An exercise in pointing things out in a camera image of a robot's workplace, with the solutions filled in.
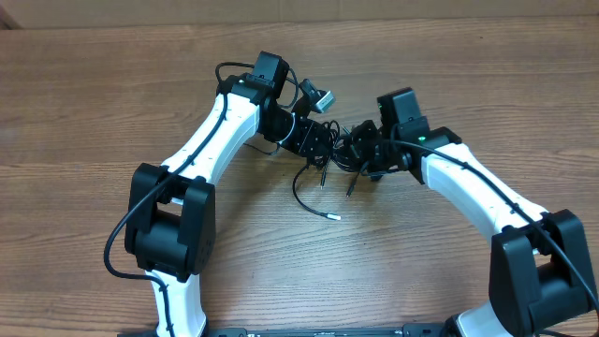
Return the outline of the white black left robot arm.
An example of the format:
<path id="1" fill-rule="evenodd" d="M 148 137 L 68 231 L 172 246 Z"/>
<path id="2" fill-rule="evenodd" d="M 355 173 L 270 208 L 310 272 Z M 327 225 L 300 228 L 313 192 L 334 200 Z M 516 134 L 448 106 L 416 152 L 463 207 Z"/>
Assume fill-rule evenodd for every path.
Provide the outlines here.
<path id="1" fill-rule="evenodd" d="M 212 111 L 183 147 L 160 165 L 140 165 L 119 227 L 139 278 L 153 284 L 158 322 L 152 336 L 205 336 L 200 274 L 215 243 L 215 189 L 253 136 L 322 167 L 329 129 L 311 119 L 334 103 L 332 92 L 298 81 L 279 55 L 261 52 L 244 73 L 219 78 Z"/>

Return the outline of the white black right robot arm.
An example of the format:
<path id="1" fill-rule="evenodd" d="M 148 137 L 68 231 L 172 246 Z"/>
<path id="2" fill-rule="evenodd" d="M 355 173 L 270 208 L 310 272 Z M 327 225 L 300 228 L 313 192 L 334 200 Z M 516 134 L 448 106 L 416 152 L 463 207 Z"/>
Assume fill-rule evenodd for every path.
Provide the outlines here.
<path id="1" fill-rule="evenodd" d="M 490 246 L 488 300 L 451 316 L 442 336 L 555 335 L 553 326 L 598 310 L 580 219 L 522 197 L 447 127 L 432 129 L 411 88 L 377 99 L 381 125 L 343 133 L 340 153 L 376 181 L 410 172 L 451 202 Z"/>

